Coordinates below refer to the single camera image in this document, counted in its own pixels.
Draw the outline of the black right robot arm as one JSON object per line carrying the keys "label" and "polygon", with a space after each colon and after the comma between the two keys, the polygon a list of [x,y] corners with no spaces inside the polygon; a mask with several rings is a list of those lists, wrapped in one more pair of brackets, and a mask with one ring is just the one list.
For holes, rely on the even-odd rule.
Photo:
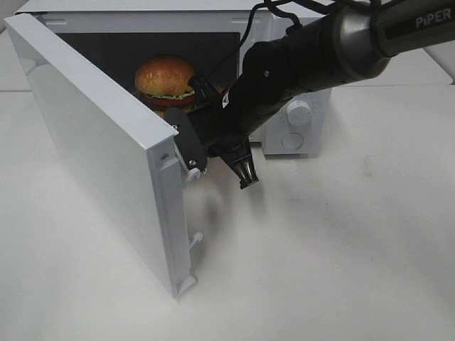
{"label": "black right robot arm", "polygon": [[198,106],[188,115],[196,138],[182,154],[187,169],[204,171],[218,157],[246,188],[257,181],[249,135],[293,97],[377,77],[400,53],[454,39],[453,1],[335,1],[320,10],[283,38],[255,43],[223,93],[191,80]]}

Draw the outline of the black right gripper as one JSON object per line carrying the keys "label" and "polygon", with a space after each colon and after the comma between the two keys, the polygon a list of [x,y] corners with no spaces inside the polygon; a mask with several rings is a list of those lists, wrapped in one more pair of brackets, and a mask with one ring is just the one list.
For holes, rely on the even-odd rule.
{"label": "black right gripper", "polygon": [[270,118],[270,90],[230,88],[220,90],[204,76],[194,75],[188,84],[195,92],[195,109],[188,113],[209,157],[220,157],[245,189],[259,181],[249,135]]}

